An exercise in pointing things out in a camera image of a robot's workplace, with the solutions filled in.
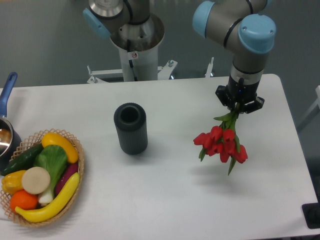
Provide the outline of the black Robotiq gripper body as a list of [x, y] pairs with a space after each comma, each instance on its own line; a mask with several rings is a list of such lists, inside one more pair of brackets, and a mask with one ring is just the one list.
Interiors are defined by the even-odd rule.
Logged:
[[252, 83], [243, 77], [235, 80], [230, 76], [227, 84], [227, 93], [237, 103], [241, 101], [249, 103], [256, 98], [258, 86], [259, 81]]

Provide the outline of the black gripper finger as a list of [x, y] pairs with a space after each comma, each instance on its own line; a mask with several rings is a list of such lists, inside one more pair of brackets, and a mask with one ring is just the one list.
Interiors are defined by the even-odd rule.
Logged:
[[250, 114], [255, 111], [258, 111], [263, 107], [264, 103], [265, 103], [265, 99], [257, 96], [252, 102], [245, 104], [240, 110], [240, 113]]
[[229, 110], [235, 109], [235, 99], [230, 94], [227, 86], [219, 85], [215, 91], [215, 94], [223, 106], [227, 107]]

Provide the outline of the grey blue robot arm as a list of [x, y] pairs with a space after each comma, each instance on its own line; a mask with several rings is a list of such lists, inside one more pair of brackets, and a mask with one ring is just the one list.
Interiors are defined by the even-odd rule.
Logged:
[[[216, 95], [230, 110], [252, 113], [264, 99], [257, 88], [275, 42], [276, 25], [261, 11], [268, 0], [204, 1], [194, 12], [193, 29], [233, 53], [229, 80]], [[148, 0], [91, 0], [83, 17], [92, 31], [118, 48], [126, 82], [158, 80], [158, 47], [164, 24]]]

